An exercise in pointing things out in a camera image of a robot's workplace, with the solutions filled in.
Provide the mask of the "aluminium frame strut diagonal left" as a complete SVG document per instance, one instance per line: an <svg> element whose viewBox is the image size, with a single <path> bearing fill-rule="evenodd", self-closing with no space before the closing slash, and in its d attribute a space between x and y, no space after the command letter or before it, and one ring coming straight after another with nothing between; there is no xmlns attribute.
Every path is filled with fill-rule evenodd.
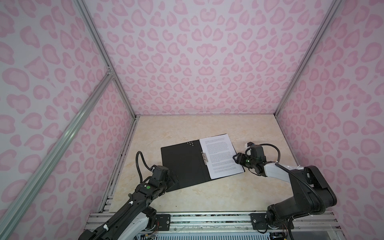
<svg viewBox="0 0 384 240"><path fill-rule="evenodd" d="M59 140L51 148L51 151L43 159L35 173L27 181L17 198L10 205L1 220L1 239L7 240L18 226L19 222L33 203L34 199L48 180L58 162L72 143L75 135L79 132L91 111L98 103L106 88L113 80L114 74L106 74L76 116L70 122Z"/></svg>

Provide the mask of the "printed paper sheet corner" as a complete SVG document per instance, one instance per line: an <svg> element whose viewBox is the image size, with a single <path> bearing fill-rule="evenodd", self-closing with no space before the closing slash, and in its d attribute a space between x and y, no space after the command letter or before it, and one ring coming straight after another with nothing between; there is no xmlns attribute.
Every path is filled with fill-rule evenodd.
<svg viewBox="0 0 384 240"><path fill-rule="evenodd" d="M199 142L211 180L245 172L233 159L237 153L228 134L199 139Z"/></svg>

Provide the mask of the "aluminium frame post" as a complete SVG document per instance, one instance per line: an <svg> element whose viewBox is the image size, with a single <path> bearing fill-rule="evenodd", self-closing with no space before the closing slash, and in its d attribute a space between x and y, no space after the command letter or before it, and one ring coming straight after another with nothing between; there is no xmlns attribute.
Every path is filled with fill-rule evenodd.
<svg viewBox="0 0 384 240"><path fill-rule="evenodd" d="M127 96L127 94L123 88L123 85L120 81L120 78L115 71L115 68L114 68L113 63L111 61L111 58L107 52L107 49L105 47L105 44L103 43L101 36L100 36L100 34L96 28L96 24L93 21L92 15L91 15L88 7L87 7L86 2L83 0L74 0L73 2L78 9L78 12L82 17L82 19L85 23L85 26L88 29L106 68L108 69L108 73L110 73L112 75L112 80L114 81L114 83L118 89L118 92L123 99L124 105L128 109L131 118L133 120L135 120L137 116L135 115L135 113L133 111L133 107L131 106L131 103L128 99L128 96Z"/></svg>
<svg viewBox="0 0 384 240"><path fill-rule="evenodd" d="M303 59L301 60L296 72L294 73L290 83L288 84L288 87L286 91L283 94L283 97L278 104L277 110L274 113L275 118L277 119L279 114L283 111L283 107L285 106L286 102L288 101L289 96L293 92L293 89L297 82L300 80L305 68L311 61L311 58L315 54L317 48L319 47L322 39L326 35L328 29L331 27L334 19L337 17L338 12L342 8L344 4L344 1L342 0L334 0L331 2L331 5L325 14L321 24L319 25L313 39L311 40L309 47L307 51L305 52Z"/></svg>

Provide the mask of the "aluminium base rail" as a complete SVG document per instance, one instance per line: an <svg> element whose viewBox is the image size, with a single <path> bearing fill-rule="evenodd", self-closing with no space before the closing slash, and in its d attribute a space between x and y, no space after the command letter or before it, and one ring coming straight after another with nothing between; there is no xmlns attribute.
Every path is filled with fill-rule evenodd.
<svg viewBox="0 0 384 240"><path fill-rule="evenodd" d="M149 219L139 214L117 240L344 240L331 211L294 219L293 230L253 230L251 213L264 212L159 212L170 214L169 231L150 231ZM114 214L92 214L85 230L94 231Z"/></svg>

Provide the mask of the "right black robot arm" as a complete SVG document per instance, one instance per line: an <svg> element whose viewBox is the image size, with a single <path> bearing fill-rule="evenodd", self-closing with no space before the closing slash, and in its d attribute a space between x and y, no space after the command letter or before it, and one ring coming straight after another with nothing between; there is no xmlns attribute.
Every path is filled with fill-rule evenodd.
<svg viewBox="0 0 384 240"><path fill-rule="evenodd" d="M337 197L316 166L290 167L281 164L281 151L272 144L247 143L244 153L233 156L236 164L254 170L259 177L282 180L291 185L293 196L266 211L266 224L270 228L286 226L294 219L321 215L337 204Z"/></svg>

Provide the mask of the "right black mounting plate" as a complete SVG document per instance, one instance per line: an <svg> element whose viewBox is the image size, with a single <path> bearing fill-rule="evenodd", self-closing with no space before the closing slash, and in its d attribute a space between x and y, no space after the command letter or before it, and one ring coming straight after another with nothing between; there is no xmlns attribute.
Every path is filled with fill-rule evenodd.
<svg viewBox="0 0 384 240"><path fill-rule="evenodd" d="M287 221L284 221L282 224L278 224L277 226L269 225L267 223L266 213L251 213L250 218L253 230L256 230L262 234L272 230L288 230L287 227L289 227L290 230L294 229L294 225L291 224L289 226Z"/></svg>

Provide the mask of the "black mounting plate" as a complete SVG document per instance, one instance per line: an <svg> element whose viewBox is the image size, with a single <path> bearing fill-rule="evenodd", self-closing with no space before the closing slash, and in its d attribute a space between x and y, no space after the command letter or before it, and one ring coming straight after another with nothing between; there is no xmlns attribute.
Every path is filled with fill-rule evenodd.
<svg viewBox="0 0 384 240"><path fill-rule="evenodd" d="M149 230L150 231L169 231L171 224L170 214L156 214L149 218Z"/></svg>
<svg viewBox="0 0 384 240"><path fill-rule="evenodd" d="M288 230L287 227L289 227L290 230L294 229L294 225L291 224L289 226L287 221L284 221L282 224L278 224L277 226L269 225L267 223L266 213L251 213L250 218L253 230L256 230L262 234L272 230Z"/></svg>

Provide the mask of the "blue black file folder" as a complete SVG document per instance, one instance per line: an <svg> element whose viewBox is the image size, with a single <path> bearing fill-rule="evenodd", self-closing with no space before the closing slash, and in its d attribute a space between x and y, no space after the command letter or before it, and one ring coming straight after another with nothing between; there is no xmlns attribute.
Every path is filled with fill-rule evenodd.
<svg viewBox="0 0 384 240"><path fill-rule="evenodd" d="M161 148L163 166L172 170L179 180L173 191L212 181L202 152L199 140Z"/></svg>

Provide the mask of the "metal folder clip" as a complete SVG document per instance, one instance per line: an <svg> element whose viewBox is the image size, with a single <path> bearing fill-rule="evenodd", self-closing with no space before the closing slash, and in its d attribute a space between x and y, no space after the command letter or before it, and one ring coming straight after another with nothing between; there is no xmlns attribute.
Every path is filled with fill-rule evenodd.
<svg viewBox="0 0 384 240"><path fill-rule="evenodd" d="M202 152L202 158L203 158L203 161L204 161L205 165L207 165L208 162L209 162L208 157L207 157L207 154L204 153L204 152Z"/></svg>

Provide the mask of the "aluminium frame post back right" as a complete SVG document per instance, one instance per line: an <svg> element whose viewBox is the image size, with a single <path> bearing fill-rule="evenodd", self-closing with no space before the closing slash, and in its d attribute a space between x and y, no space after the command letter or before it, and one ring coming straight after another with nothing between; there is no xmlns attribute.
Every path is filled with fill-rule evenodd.
<svg viewBox="0 0 384 240"><path fill-rule="evenodd" d="M328 29L331 27L334 19L337 17L338 12L342 8L344 4L344 1L342 0L334 0L331 2L331 5L325 14L321 24L319 25L313 39L311 40L309 47L307 51L305 52L303 59L301 60L296 72L294 73L290 83L288 84L288 87L286 91L283 94L283 97L278 104L277 110L274 113L275 118L277 119L279 114L283 111L283 107L285 106L286 102L288 101L289 96L293 92L293 89L297 82L300 80L305 68L311 61L311 58L315 54L317 48L319 47L322 39L326 35Z"/></svg>

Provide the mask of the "aluminium frame post back left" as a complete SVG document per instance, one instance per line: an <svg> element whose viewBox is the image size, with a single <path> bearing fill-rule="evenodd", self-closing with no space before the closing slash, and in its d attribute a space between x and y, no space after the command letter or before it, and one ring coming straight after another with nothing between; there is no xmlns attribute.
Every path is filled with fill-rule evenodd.
<svg viewBox="0 0 384 240"><path fill-rule="evenodd" d="M85 26L88 29L106 68L108 69L108 73L110 73L112 75L112 80L114 81L114 83L118 89L118 92L123 99L124 105L128 109L131 118L133 120L135 120L137 116L135 115L135 113L133 111L133 107L131 106L131 103L128 99L128 96L127 96L127 94L123 88L123 85L120 81L120 78L115 71L115 68L114 68L113 63L111 61L111 58L107 52L107 49L105 47L105 44L103 43L101 36L100 36L100 34L96 28L96 24L93 21L92 15L91 15L88 7L87 7L86 2L83 0L74 0L73 2L78 9L78 12L82 17L82 19L85 23Z"/></svg>

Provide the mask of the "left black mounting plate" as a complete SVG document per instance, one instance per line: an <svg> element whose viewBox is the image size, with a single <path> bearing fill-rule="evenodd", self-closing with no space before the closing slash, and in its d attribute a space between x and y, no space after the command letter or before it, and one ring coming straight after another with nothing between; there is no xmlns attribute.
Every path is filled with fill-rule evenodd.
<svg viewBox="0 0 384 240"><path fill-rule="evenodd" d="M169 231L171 224L170 214L156 214L149 218L149 230L150 231Z"/></svg>

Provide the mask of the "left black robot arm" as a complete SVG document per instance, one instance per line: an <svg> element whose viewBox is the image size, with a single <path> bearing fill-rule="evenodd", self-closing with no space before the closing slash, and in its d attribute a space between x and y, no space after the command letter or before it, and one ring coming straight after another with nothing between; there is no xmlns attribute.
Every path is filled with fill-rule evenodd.
<svg viewBox="0 0 384 240"><path fill-rule="evenodd" d="M139 216L154 218L156 210L150 204L177 184L176 175L164 166L153 166L153 175L140 183L129 200L109 220L94 231L85 230L80 240L117 240L129 224Z"/></svg>

